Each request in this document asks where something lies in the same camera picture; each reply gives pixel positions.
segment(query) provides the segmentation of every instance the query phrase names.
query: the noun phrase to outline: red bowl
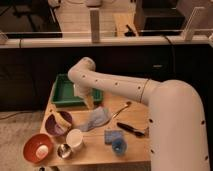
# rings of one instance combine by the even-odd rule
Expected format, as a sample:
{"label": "red bowl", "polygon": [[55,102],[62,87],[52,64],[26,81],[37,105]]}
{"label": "red bowl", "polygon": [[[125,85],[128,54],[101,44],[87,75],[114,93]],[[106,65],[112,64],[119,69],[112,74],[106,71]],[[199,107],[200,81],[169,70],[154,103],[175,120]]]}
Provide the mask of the red bowl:
{"label": "red bowl", "polygon": [[38,163],[45,159],[53,149],[53,143],[46,134],[36,134],[25,144],[24,158],[32,163]]}

